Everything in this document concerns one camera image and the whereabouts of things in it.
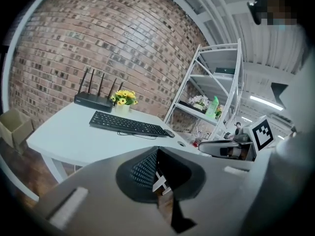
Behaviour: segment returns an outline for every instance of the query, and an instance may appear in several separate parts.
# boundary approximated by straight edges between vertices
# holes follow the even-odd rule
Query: metal rack
[[[208,75],[191,74],[196,64],[202,67]],[[234,74],[218,73],[216,72],[217,68],[235,68],[235,72]],[[226,126],[233,121],[235,114],[239,110],[244,86],[243,74],[243,57],[240,39],[238,39],[235,44],[221,44],[202,48],[199,45],[183,82],[164,118],[164,122],[167,123],[175,108],[179,108],[215,126],[214,131],[210,135],[210,141],[222,138],[226,133]],[[213,100],[214,96],[218,98],[219,103],[224,106],[223,113],[219,120],[209,118],[207,115],[179,103],[180,96],[187,81],[190,81],[202,95],[207,96],[210,100]],[[230,118],[226,120],[225,126],[223,121],[227,113],[230,113]]]

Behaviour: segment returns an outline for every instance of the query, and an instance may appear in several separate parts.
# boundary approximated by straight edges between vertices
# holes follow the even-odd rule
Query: wooden floor
[[[51,190],[57,184],[57,181],[51,175],[41,155],[28,148],[26,144],[24,146],[25,152],[23,155],[20,155],[0,138],[0,154],[8,167],[27,188],[41,197]],[[68,175],[74,173],[74,165],[63,163],[63,166]],[[8,183],[8,188],[12,190],[13,195],[24,205],[32,208],[36,204],[35,201],[26,196],[13,184]],[[173,193],[170,191],[162,196],[161,192],[163,190],[161,188],[156,191],[158,195],[158,207],[162,216],[170,224],[173,210]]]

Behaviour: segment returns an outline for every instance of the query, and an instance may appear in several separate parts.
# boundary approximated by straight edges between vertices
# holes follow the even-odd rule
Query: computer mouse
[[[171,138],[175,137],[175,135],[172,131],[170,131],[168,129],[165,129],[164,131],[168,134],[169,137],[171,137]]]

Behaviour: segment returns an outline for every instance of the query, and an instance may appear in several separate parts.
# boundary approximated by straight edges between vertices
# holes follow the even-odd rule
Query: white desk
[[[28,146],[42,155],[48,169],[58,182],[67,178],[61,162],[85,166],[152,146],[172,147],[203,154],[174,131],[174,138],[157,137],[155,140],[148,140],[135,136],[119,136],[116,131],[90,127],[89,122],[94,113],[94,109],[71,103],[48,119],[27,139]],[[125,118],[160,125],[164,129],[171,130],[158,117],[136,110],[131,110]]]

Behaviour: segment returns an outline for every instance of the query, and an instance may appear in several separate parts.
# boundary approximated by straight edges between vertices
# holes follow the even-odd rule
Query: black router
[[[81,88],[82,88],[82,85],[83,85],[83,82],[84,82],[84,79],[85,79],[87,73],[88,73],[88,70],[85,71],[85,73],[83,75],[83,79],[82,79],[80,87],[79,87],[79,90],[78,90],[78,93],[74,96],[74,103],[81,105],[81,106],[84,106],[84,107],[93,108],[93,109],[97,109],[100,111],[110,113],[112,111],[112,108],[113,108],[113,101],[110,99],[110,95],[113,91],[116,79],[114,80],[114,83],[112,85],[112,88],[110,89],[108,96],[106,98],[104,98],[104,97],[100,96],[100,89],[102,87],[102,83],[103,83],[103,79],[104,79],[104,73],[103,73],[102,80],[101,80],[100,85],[99,85],[98,93],[97,94],[91,94],[90,93],[92,78],[94,75],[94,69],[93,69],[92,76],[90,79],[90,85],[89,85],[88,92],[81,92]]]

